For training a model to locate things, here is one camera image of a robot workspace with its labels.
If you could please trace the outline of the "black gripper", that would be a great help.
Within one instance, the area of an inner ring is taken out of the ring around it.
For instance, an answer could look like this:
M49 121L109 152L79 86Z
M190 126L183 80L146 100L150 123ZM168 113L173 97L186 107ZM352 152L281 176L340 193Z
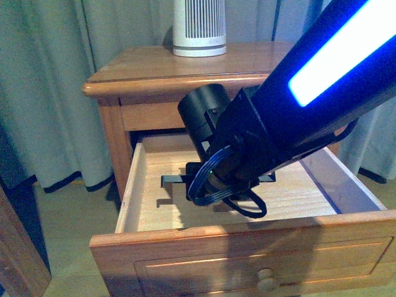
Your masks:
M184 184L186 199L196 206L219 202L236 206L239 200L250 200L257 206L265 202L253 192L261 182L256 174L243 176L244 155L230 145L214 153L207 161L188 162L185 173L161 176L161 187Z

